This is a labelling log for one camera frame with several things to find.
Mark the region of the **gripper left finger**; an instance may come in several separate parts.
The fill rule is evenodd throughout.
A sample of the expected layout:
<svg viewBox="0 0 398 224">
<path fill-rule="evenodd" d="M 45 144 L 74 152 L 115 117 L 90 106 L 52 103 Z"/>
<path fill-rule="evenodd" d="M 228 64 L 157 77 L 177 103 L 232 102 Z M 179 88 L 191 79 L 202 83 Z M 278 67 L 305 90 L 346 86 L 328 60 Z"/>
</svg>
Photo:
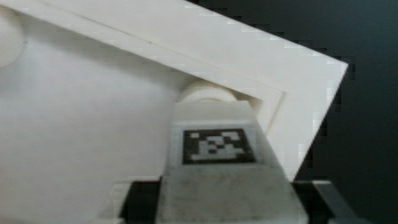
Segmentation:
<svg viewBox="0 0 398 224">
<path fill-rule="evenodd" d="M 154 224 L 157 197 L 159 181 L 132 181 L 118 212 L 124 224 Z"/>
</svg>

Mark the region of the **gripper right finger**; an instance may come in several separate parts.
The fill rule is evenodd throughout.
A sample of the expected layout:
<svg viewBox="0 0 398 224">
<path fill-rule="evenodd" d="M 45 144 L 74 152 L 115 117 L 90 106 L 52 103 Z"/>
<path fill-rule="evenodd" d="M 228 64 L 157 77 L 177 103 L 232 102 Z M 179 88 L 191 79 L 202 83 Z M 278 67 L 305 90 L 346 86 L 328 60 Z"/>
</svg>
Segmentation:
<svg viewBox="0 0 398 224">
<path fill-rule="evenodd" d="M 367 224 L 330 181 L 294 181 L 291 185 L 308 216 L 307 224 Z"/>
</svg>

